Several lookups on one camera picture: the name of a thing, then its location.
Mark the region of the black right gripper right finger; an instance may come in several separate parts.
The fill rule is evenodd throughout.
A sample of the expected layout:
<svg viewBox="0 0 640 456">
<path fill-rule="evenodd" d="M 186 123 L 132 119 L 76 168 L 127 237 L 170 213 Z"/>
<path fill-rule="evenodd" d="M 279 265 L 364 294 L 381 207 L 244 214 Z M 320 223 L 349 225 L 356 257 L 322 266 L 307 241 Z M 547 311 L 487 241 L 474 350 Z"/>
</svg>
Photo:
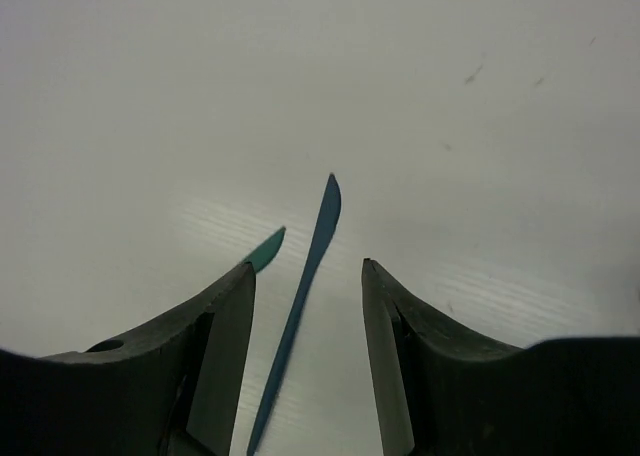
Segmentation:
<svg viewBox="0 0 640 456">
<path fill-rule="evenodd" d="M 639 341 L 551 339 L 521 349 L 362 266 L 367 349 L 387 455 L 635 455 Z"/>
</svg>

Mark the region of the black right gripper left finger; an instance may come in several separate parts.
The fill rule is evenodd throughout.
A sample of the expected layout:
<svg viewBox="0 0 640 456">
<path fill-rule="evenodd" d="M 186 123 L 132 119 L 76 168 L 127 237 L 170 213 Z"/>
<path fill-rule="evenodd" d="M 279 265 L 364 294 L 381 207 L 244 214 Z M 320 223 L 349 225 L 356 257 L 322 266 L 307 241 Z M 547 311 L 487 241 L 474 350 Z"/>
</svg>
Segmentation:
<svg viewBox="0 0 640 456">
<path fill-rule="evenodd" d="M 1 354 L 5 455 L 226 455 L 251 334 L 244 263 L 84 352 Z"/>
</svg>

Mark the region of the teal plastic knife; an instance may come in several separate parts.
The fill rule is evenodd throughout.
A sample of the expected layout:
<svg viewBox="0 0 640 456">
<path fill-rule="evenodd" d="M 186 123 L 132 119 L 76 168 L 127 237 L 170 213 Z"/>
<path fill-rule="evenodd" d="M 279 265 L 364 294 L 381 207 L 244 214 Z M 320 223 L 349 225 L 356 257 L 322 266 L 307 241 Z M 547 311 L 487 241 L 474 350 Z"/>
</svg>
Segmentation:
<svg viewBox="0 0 640 456">
<path fill-rule="evenodd" d="M 250 263 L 256 274 L 264 270 L 277 256 L 284 237 L 286 234 L 286 228 L 282 226 L 276 230 L 272 235 L 260 243 L 249 255 L 247 255 L 243 262 Z"/>
</svg>

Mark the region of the dark blue plastic knife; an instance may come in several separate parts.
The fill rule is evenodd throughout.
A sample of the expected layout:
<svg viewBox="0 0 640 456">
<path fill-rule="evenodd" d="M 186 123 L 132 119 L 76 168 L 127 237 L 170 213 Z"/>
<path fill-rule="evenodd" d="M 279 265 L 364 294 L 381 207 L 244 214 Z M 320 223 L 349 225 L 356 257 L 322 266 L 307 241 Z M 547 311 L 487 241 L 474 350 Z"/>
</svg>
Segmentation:
<svg viewBox="0 0 640 456">
<path fill-rule="evenodd" d="M 246 455 L 255 455 L 275 406 L 298 328 L 316 272 L 333 239 L 341 213 L 341 190 L 336 176 L 328 177 L 314 232 L 292 306 L 258 406 Z"/>
</svg>

